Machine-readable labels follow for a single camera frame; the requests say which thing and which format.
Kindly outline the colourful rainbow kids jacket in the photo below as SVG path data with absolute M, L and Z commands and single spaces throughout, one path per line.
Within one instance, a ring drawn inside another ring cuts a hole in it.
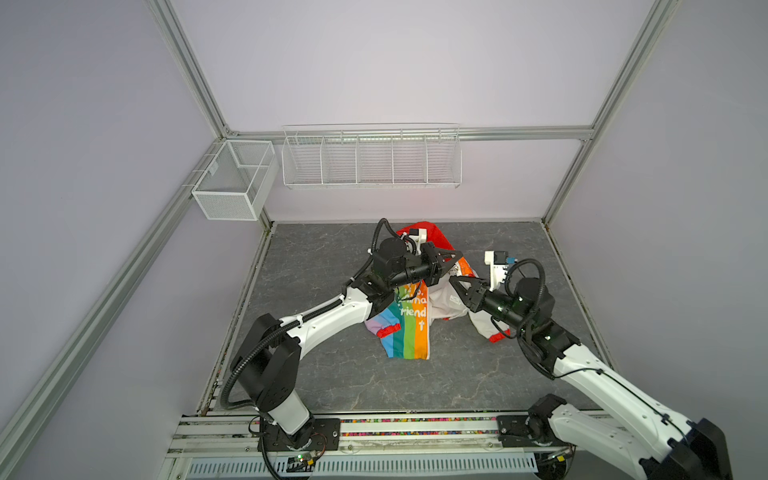
M 475 330 L 491 343 L 511 333 L 509 326 L 491 315 L 470 311 L 443 277 L 434 286 L 421 282 L 400 287 L 395 300 L 383 312 L 365 322 L 379 338 L 388 357 L 405 360 L 430 358 L 430 327 L 435 320 L 467 316 Z

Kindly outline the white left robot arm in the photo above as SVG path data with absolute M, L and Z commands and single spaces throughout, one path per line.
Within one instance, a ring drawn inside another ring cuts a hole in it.
M 292 316 L 264 314 L 254 321 L 230 364 L 218 407 L 250 407 L 293 440 L 311 434 L 315 418 L 296 391 L 304 356 L 341 331 L 383 313 L 401 287 L 436 285 L 462 257 L 458 250 L 397 236 L 373 245 L 339 295 Z

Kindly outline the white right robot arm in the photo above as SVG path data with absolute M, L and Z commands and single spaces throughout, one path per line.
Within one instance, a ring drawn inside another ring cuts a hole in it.
M 552 319 L 554 299 L 539 279 L 524 278 L 514 290 L 492 289 L 473 276 L 450 283 L 471 312 L 515 330 L 535 370 L 573 386 L 620 424 L 613 427 L 548 395 L 529 411 L 532 439 L 572 444 L 634 479 L 732 478 L 724 432 L 706 418 L 694 422 L 666 407 L 608 367 Z

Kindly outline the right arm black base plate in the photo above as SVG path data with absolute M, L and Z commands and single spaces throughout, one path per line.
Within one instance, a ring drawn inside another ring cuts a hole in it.
M 505 448 L 570 446 L 570 443 L 557 438 L 546 422 L 536 417 L 523 414 L 498 415 L 496 421 L 498 440 Z

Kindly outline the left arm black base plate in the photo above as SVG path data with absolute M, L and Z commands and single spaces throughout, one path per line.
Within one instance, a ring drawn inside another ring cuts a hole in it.
M 336 451 L 341 439 L 341 419 L 311 417 L 294 434 L 286 434 L 277 424 L 266 423 L 262 438 L 270 452 Z

